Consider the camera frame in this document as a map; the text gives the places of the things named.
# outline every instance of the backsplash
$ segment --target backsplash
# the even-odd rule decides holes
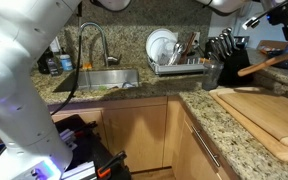
[[[207,41],[211,10],[202,8],[195,0],[132,0],[120,12],[110,12],[83,0],[84,22],[95,22],[102,27],[107,40],[109,56],[121,57],[120,64],[146,63],[145,43],[149,34],[158,28],[178,32],[185,42],[191,32],[200,32],[200,44]],[[77,58],[78,18],[71,19],[58,34],[61,46]],[[83,31],[82,61],[92,60],[94,66],[103,66],[103,49],[99,31],[88,26]]]

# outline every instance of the granite countertop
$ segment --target granite countertop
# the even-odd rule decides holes
[[[249,58],[251,62],[263,60],[263,56],[255,51],[249,52]],[[71,103],[179,95],[241,179],[288,179],[288,163],[275,158],[213,100],[207,91],[201,89],[201,74],[159,77],[147,65],[129,65],[123,68],[138,69],[141,81],[139,88],[79,91],[75,93]],[[288,82],[288,76],[281,75],[274,68],[259,73],[275,73],[278,80]],[[32,71],[31,75],[47,104],[61,103],[68,96],[68,92],[53,93],[53,90],[69,73],[50,77]]]

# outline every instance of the kitchen sink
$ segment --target kitchen sink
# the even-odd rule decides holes
[[[71,91],[76,73],[72,72],[54,92]],[[111,88],[130,88],[139,86],[139,74],[136,69],[80,71],[79,90],[105,90]]]

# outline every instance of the wooden cutting board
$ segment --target wooden cutting board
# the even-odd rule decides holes
[[[253,87],[215,89],[210,95],[273,155],[288,162],[287,98]]]

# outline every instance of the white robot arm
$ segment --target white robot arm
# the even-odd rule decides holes
[[[0,179],[28,179],[36,164],[59,179],[72,159],[30,71],[79,3],[0,0],[0,138],[7,147],[0,156]]]

